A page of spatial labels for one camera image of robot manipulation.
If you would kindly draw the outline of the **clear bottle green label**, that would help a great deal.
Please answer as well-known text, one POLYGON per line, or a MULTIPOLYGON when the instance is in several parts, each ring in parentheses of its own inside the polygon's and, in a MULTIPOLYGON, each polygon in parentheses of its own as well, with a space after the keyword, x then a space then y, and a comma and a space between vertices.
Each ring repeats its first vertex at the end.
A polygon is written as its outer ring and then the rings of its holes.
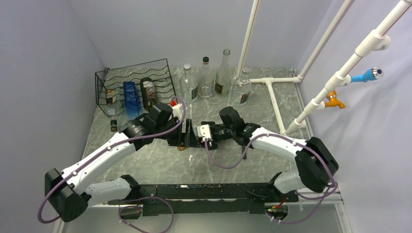
POLYGON ((248 101, 252 90, 252 83, 248 78, 249 71, 248 67, 243 67, 240 76, 233 82, 230 100, 234 105, 243 105, 248 101))

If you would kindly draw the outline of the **clear frosted short bottle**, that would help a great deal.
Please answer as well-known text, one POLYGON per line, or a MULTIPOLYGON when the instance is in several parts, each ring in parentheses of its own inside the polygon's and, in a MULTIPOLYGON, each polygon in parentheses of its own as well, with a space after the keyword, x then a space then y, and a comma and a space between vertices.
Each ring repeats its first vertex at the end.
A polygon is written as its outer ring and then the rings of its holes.
POLYGON ((203 57, 202 62, 202 68, 198 73, 198 95, 202 98, 209 98, 213 95, 214 76, 209 66, 209 57, 203 57))

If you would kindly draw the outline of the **clear bottle red label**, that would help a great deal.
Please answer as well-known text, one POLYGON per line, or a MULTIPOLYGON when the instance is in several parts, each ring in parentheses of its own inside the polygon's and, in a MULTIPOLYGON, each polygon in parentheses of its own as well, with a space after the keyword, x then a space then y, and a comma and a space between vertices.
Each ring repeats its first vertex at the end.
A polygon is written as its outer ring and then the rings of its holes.
POLYGON ((198 97, 198 80, 191 73, 191 65, 184 64, 183 74, 179 80, 181 97, 186 102, 193 102, 198 97))

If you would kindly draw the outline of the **clear bottle with dark label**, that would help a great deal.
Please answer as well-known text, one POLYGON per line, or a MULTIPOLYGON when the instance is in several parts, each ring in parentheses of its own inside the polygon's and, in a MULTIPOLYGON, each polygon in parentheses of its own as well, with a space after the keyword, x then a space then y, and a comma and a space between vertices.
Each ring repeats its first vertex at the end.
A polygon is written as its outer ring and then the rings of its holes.
POLYGON ((230 49, 223 50, 222 62, 215 77, 215 92, 221 96, 229 93, 231 85, 230 53, 230 49))

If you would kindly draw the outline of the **amber bottle gold foil neck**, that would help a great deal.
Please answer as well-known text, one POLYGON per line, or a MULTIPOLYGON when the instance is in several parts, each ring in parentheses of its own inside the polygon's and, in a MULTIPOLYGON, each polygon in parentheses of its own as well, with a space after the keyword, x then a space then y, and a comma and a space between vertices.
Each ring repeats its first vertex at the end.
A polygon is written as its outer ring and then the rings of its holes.
POLYGON ((184 151, 184 150, 186 150, 186 149, 188 149, 188 147, 184 147, 184 146, 178 146, 178 147, 177 147, 177 150, 178 150, 178 151, 184 151))

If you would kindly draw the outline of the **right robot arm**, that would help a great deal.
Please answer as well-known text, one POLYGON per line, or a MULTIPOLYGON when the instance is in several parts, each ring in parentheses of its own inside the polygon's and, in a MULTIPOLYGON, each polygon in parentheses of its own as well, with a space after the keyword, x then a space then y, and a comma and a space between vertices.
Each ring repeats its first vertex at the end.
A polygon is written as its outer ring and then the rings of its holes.
POLYGON ((321 139, 296 139, 274 133, 255 123, 246 123, 233 107, 219 112, 222 124, 203 121, 197 127, 199 140, 206 150, 223 140, 233 139, 242 146, 242 154, 249 149, 272 152, 296 164, 296 170, 280 172, 270 181, 268 196, 280 201, 291 191, 307 188, 322 193, 327 187, 336 189, 334 174, 339 165, 321 139))

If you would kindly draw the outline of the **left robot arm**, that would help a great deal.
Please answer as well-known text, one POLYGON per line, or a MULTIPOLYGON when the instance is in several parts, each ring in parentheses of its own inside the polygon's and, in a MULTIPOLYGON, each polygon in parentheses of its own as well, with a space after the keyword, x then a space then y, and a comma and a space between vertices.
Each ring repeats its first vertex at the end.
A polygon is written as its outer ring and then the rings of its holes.
POLYGON ((45 174, 45 198, 37 218, 41 223, 62 219, 70 222, 91 206, 109 200, 135 203, 139 184, 130 175, 113 181, 94 183, 95 179, 121 159, 137 152, 154 139, 178 139, 186 119, 187 105, 179 98, 174 106, 159 103, 150 111, 127 121, 106 143, 81 161, 45 174))

